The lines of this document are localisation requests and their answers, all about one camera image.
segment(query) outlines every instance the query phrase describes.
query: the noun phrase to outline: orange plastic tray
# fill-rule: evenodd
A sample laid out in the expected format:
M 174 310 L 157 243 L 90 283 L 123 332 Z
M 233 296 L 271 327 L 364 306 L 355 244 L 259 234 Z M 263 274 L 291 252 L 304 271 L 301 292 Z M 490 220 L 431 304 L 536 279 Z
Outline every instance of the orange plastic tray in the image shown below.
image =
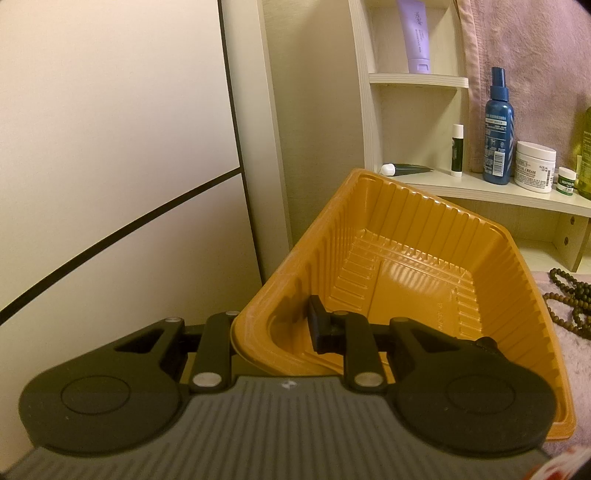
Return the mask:
M 548 438 L 572 435 L 573 401 L 548 311 L 502 226 L 353 170 L 235 319 L 236 351 L 271 374 L 342 372 L 341 356 L 312 349 L 306 319 L 311 294 L 328 311 L 359 312 L 371 323 L 402 316 L 458 338 L 493 337 L 508 359 L 552 386 L 558 409 Z

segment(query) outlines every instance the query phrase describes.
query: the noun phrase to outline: label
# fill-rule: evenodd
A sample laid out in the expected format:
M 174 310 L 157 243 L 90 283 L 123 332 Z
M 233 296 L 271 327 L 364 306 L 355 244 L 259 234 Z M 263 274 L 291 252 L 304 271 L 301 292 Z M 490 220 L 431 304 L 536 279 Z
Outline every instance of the label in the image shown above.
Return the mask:
M 513 116 L 486 114 L 484 171 L 502 177 L 511 165 L 513 152 Z
M 564 177 L 558 176 L 556 190 L 560 193 L 564 193 L 565 195 L 572 195 L 574 192 L 574 180 L 565 179 Z
M 591 132 L 583 131 L 582 156 L 579 178 L 585 183 L 591 183 Z
M 452 171 L 462 171 L 464 139 L 452 138 Z
M 518 157 L 515 160 L 515 181 L 518 184 L 535 187 L 540 190 L 552 188 L 554 180 L 554 167 L 536 165 Z

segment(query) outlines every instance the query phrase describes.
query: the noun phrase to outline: gray ribbed base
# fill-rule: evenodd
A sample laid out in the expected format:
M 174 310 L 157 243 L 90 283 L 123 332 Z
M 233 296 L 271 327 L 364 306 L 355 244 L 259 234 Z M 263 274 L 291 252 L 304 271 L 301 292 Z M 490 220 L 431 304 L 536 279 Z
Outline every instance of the gray ribbed base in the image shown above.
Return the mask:
M 378 396 L 337 377 L 240 377 L 197 395 L 180 420 L 137 449 L 101 458 L 36 448 L 9 480 L 521 480 L 547 458 L 467 459 L 410 435 Z

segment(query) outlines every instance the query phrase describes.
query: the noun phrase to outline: shelf board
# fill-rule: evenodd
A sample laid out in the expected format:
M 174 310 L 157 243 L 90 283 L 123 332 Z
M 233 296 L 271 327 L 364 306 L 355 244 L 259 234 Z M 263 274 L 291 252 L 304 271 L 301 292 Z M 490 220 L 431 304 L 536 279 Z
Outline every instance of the shelf board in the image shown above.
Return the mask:
M 370 73 L 373 85 L 427 85 L 448 88 L 468 88 L 466 77 L 433 75 L 432 73 Z
M 525 260 L 525 263 L 532 272 L 547 272 L 552 268 L 569 270 L 562 263 L 558 250 L 556 250 L 556 247 L 551 242 L 515 238 L 515 243 L 519 248 L 521 256 Z M 585 251 L 576 274 L 588 275 L 591 273 L 590 254 L 591 252 Z
M 464 172 L 457 178 L 448 172 L 434 170 L 399 176 L 395 180 L 440 197 L 506 203 L 591 217 L 591 201 L 577 193 L 572 197 L 554 189 L 550 193 L 536 193 L 519 187 L 513 181 L 507 185 L 495 185 L 484 181 L 480 173 Z

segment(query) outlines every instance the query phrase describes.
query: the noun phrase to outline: pink towel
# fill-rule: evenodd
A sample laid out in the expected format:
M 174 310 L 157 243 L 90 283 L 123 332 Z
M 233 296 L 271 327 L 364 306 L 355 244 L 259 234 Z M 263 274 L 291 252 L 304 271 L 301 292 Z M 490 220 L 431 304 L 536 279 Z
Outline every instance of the pink towel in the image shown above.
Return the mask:
M 591 106 L 591 15 L 576 0 L 457 0 L 470 80 L 470 168 L 481 172 L 491 67 L 504 67 L 517 140 L 574 169 Z

